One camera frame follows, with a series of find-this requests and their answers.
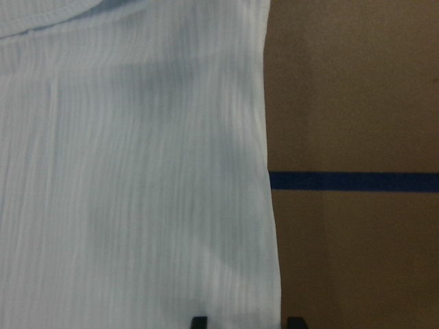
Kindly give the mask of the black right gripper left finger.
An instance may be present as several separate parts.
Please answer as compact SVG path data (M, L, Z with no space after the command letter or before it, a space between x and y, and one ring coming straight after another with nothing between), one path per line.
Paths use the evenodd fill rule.
M191 329L207 329L207 328L208 328L207 316L197 316L192 318Z

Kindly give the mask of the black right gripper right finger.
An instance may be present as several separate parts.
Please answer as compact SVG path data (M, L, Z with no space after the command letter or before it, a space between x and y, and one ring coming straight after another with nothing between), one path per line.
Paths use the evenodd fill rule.
M288 317L287 329L306 329L306 321L302 317Z

